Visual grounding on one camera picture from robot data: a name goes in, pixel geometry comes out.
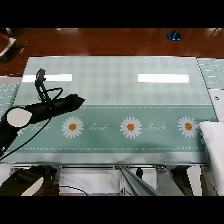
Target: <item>blue object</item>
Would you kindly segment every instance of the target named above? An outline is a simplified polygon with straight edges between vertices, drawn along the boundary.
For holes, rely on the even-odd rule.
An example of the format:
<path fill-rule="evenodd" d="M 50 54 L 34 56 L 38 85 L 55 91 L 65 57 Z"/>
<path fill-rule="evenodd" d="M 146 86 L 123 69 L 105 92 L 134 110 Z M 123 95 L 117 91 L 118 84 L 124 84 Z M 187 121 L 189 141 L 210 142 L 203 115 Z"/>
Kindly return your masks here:
<path fill-rule="evenodd" d="M 179 41 L 181 40 L 181 34 L 178 33 L 177 31 L 172 31 L 172 32 L 169 32 L 167 34 L 167 37 L 172 40 L 172 41 Z"/>

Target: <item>table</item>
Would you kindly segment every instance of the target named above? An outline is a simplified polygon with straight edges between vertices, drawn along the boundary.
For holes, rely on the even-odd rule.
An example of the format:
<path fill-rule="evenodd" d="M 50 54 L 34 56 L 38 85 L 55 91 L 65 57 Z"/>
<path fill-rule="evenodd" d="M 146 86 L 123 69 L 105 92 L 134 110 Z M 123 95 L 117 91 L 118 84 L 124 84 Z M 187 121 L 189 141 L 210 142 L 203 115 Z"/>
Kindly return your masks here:
<path fill-rule="evenodd" d="M 216 115 L 196 58 L 31 57 L 24 72 L 26 82 L 20 83 L 14 105 L 39 101 L 33 82 L 27 81 L 32 80 L 40 68 L 44 68 L 51 78 L 67 79 L 47 81 L 47 88 L 62 87 L 62 97 L 77 93 L 86 101 L 79 110 L 54 118 L 32 142 L 5 161 L 62 164 L 206 162 L 197 125 L 204 120 L 216 121 Z M 146 77 L 154 81 L 138 82 L 140 74 L 147 74 Z M 11 145 L 11 150 L 29 139 L 44 123 L 29 125 Z"/>

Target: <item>daisy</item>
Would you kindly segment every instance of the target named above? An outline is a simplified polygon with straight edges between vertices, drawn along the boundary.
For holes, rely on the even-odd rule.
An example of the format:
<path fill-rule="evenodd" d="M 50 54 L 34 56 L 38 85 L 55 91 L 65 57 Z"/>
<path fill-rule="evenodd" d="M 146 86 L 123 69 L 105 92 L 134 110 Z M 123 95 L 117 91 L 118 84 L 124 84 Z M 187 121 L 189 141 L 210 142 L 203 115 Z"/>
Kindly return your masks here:
<path fill-rule="evenodd" d="M 18 135 L 18 136 L 22 135 L 22 134 L 23 134 L 23 131 L 25 131 L 25 130 L 26 130 L 26 128 L 22 128 L 22 129 L 20 129 L 20 130 L 17 132 L 17 135 Z"/>
<path fill-rule="evenodd" d="M 142 125 L 138 119 L 135 119 L 134 117 L 126 117 L 126 119 L 123 119 L 121 122 L 120 131 L 123 131 L 123 135 L 126 135 L 126 138 L 132 139 L 132 137 L 135 138 L 141 134 L 141 126 Z"/>
<path fill-rule="evenodd" d="M 62 131 L 64 132 L 63 135 L 66 136 L 66 138 L 70 137 L 71 138 L 75 138 L 76 136 L 79 136 L 82 134 L 82 130 L 83 130 L 83 122 L 81 119 L 79 119 L 78 117 L 74 118 L 74 117 L 69 117 L 68 119 L 66 119 L 65 122 L 63 122 L 62 125 Z"/>
<path fill-rule="evenodd" d="M 185 116 L 179 119 L 177 127 L 179 131 L 182 131 L 182 135 L 185 135 L 185 137 L 194 138 L 198 133 L 199 126 L 194 118 Z"/>

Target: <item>brown wooden surface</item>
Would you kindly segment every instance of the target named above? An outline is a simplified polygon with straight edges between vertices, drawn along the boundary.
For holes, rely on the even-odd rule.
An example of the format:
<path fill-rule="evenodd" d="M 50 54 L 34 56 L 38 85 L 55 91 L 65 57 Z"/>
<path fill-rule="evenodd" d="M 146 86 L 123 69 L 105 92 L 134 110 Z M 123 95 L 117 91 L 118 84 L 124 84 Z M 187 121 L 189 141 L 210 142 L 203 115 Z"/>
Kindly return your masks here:
<path fill-rule="evenodd" d="M 28 57 L 65 55 L 194 56 L 224 58 L 222 28 L 21 28 L 12 29 L 20 49 L 0 63 L 0 75 L 23 74 Z M 169 31 L 182 40 L 172 42 Z"/>

